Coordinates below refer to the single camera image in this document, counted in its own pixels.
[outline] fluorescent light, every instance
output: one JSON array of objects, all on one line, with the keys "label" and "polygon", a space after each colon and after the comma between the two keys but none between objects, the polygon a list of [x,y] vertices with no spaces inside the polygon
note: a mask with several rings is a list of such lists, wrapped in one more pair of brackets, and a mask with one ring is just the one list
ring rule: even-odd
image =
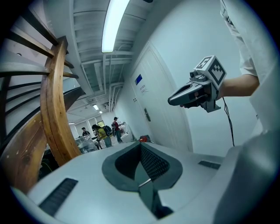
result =
[{"label": "fluorescent light", "polygon": [[95,104],[93,105],[93,107],[96,109],[96,110],[99,110],[98,106]]},{"label": "fluorescent light", "polygon": [[110,0],[103,29],[101,51],[112,52],[123,14],[130,0]]}]

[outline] doorway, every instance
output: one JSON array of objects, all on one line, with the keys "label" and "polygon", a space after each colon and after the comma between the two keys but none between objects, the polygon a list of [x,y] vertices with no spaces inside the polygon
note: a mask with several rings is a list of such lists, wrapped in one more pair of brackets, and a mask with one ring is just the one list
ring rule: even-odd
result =
[{"label": "doorway", "polygon": [[148,43],[133,68],[130,83],[156,144],[192,151],[186,115],[170,106],[174,92],[169,71],[156,49]]}]

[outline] backpack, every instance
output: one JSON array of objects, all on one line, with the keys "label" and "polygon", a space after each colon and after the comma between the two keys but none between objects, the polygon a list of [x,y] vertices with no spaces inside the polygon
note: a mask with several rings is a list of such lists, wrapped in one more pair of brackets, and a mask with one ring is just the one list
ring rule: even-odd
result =
[{"label": "backpack", "polygon": [[106,135],[107,135],[107,136],[110,136],[111,131],[112,131],[111,128],[110,128],[109,126],[106,125],[106,126],[103,127],[103,129],[104,129]]}]

